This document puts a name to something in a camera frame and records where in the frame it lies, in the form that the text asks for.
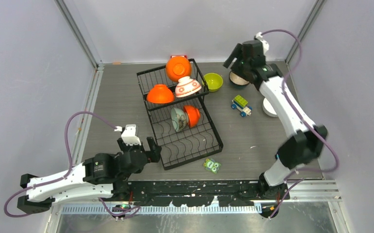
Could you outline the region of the yellow green bowl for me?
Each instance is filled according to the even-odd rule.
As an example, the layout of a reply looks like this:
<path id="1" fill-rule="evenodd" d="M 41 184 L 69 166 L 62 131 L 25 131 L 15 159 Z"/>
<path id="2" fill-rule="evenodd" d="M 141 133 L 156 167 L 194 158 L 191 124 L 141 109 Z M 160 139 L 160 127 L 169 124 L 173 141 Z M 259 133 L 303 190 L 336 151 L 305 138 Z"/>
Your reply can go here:
<path id="1" fill-rule="evenodd" d="M 223 78 L 217 73 L 207 73 L 204 75 L 204 80 L 210 92 L 218 91 L 223 85 Z"/>

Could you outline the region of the floral pale green bowl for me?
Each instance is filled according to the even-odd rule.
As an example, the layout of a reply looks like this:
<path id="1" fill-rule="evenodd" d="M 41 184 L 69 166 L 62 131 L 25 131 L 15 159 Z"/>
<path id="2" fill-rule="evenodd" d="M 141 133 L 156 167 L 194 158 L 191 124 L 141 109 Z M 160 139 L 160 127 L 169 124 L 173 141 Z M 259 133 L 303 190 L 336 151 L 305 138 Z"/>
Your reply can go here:
<path id="1" fill-rule="evenodd" d="M 177 133 L 183 130 L 188 125 L 189 121 L 187 114 L 180 108 L 171 109 L 171 120 L 173 128 Z"/>

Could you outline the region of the white ribbed bowl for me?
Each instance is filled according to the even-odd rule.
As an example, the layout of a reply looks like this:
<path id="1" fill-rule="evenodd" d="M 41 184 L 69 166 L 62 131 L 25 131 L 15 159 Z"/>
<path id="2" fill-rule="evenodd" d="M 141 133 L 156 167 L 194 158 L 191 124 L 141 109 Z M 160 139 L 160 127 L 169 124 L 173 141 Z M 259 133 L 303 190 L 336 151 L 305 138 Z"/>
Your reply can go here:
<path id="1" fill-rule="evenodd" d="M 263 99 L 262 108 L 263 108 L 263 111 L 268 116 L 270 116 L 270 117 L 278 117 L 276 111 L 274 110 L 273 106 L 271 105 L 271 103 L 269 102 L 269 100 L 267 98 Z"/>

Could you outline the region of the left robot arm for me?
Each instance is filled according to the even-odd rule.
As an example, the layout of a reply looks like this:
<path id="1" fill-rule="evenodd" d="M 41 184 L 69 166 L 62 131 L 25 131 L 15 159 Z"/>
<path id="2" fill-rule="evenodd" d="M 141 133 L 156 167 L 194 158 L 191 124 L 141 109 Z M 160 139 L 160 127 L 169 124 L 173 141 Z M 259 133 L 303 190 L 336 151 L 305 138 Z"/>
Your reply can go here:
<path id="1" fill-rule="evenodd" d="M 126 200 L 132 193 L 129 177 L 141 173 L 146 164 L 159 162 L 162 147 L 152 137 L 147 138 L 149 150 L 143 144 L 127 146 L 122 138 L 117 142 L 120 152 L 98 153 L 74 166 L 66 177 L 61 172 L 46 177 L 22 175 L 20 185 L 26 194 L 18 197 L 17 208 L 38 214 L 73 200 Z"/>

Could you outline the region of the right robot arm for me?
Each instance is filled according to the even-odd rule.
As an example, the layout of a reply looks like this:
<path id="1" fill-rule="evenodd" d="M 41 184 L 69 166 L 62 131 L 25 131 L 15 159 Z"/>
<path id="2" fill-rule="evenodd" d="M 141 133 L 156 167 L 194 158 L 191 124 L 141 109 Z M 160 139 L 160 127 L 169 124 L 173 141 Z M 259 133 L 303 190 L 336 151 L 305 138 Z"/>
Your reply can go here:
<path id="1" fill-rule="evenodd" d="M 285 181 L 296 170 L 319 158 L 328 131 L 304 113 L 278 66 L 266 63 L 266 46 L 267 42 L 258 39 L 238 43 L 223 66 L 253 84 L 270 102 L 288 137 L 277 150 L 274 164 L 259 176 L 258 196 L 271 199 L 284 191 Z"/>

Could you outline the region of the toy brick car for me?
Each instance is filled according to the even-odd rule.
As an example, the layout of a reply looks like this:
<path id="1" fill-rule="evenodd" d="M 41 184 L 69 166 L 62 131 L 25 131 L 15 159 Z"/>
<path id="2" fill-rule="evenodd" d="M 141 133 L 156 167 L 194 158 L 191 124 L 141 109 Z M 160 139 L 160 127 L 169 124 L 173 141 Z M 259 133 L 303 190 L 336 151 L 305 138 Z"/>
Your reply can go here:
<path id="1" fill-rule="evenodd" d="M 239 110 L 241 117 L 250 116 L 252 114 L 252 108 L 248 106 L 248 101 L 241 95 L 236 95 L 232 99 L 231 108 Z"/>

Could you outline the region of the red toy brick block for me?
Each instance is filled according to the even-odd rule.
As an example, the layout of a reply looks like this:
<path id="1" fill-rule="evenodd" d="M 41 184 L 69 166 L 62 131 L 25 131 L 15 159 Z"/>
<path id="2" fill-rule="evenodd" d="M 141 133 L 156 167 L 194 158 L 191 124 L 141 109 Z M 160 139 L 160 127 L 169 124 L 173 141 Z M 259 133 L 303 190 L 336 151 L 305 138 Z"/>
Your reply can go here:
<path id="1" fill-rule="evenodd" d="M 187 55 L 171 55 L 171 56 L 170 56 L 170 59 L 175 58 L 175 57 L 183 57 L 183 58 L 185 58 L 185 59 L 188 59 L 188 56 L 187 56 Z"/>

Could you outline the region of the green owl number tile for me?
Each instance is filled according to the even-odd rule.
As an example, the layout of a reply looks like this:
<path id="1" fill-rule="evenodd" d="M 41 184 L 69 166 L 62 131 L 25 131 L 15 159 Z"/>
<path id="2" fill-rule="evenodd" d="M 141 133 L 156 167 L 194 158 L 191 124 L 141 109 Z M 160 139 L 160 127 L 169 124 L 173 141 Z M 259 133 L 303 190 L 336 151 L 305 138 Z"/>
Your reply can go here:
<path id="1" fill-rule="evenodd" d="M 212 173 L 214 174 L 217 174 L 218 173 L 218 170 L 220 169 L 221 167 L 221 164 L 214 161 L 213 159 L 206 159 L 204 164 L 203 164 L 203 167 L 208 170 L 208 171 L 211 171 Z"/>

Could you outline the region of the orange bowl lower shelf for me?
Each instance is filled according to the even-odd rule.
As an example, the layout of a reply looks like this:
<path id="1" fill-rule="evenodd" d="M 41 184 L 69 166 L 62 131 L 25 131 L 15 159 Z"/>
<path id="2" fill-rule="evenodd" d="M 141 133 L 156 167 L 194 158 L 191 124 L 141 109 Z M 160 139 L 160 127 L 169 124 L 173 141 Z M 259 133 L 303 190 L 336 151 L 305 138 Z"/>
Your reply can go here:
<path id="1" fill-rule="evenodd" d="M 183 110 L 188 116 L 189 127 L 192 128 L 196 126 L 201 116 L 200 111 L 192 105 L 184 105 Z"/>

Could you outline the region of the orange bowl shelf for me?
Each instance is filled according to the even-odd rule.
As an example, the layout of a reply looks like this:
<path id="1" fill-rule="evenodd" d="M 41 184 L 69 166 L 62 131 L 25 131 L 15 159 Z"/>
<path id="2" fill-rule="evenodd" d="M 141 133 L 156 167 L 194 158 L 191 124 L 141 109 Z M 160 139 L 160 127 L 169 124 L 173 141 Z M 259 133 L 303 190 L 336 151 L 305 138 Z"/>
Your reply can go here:
<path id="1" fill-rule="evenodd" d="M 192 128 L 196 126 L 201 116 L 200 111 L 192 105 L 184 105 L 183 110 L 188 116 L 189 127 Z"/>
<path id="2" fill-rule="evenodd" d="M 167 104 L 175 99 L 173 92 L 165 84 L 156 84 L 148 92 L 146 100 L 155 104 Z"/>

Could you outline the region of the white red patterned bowl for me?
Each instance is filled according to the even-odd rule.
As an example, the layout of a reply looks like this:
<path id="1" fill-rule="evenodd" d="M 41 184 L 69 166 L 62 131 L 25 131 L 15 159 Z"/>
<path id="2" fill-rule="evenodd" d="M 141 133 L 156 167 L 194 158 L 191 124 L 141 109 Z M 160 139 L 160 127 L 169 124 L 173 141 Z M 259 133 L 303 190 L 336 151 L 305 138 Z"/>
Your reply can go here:
<path id="1" fill-rule="evenodd" d="M 186 97 L 198 92 L 201 88 L 201 84 L 196 79 L 185 76 L 178 80 L 178 84 L 175 88 L 175 96 L 177 98 Z"/>

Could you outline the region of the orange bowl top upright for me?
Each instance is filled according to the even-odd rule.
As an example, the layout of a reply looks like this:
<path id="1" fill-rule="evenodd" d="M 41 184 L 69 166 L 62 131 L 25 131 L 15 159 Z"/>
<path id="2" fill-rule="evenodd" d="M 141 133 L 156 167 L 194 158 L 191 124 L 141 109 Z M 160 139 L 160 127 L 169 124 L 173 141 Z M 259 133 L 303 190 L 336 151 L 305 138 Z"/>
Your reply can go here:
<path id="1" fill-rule="evenodd" d="M 188 59 L 175 57 L 168 60 L 165 71 L 168 78 L 177 83 L 180 78 L 191 75 L 192 67 Z"/>

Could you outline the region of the orange bowl upper shelf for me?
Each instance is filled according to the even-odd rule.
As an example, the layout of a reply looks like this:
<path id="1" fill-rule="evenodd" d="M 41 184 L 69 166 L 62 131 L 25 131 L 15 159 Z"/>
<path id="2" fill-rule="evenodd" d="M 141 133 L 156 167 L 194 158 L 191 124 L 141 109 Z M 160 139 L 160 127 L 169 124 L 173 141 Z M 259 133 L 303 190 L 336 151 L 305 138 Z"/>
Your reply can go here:
<path id="1" fill-rule="evenodd" d="M 156 84 L 148 92 L 146 100 L 155 104 L 167 104 L 175 99 L 173 92 L 165 84 Z"/>

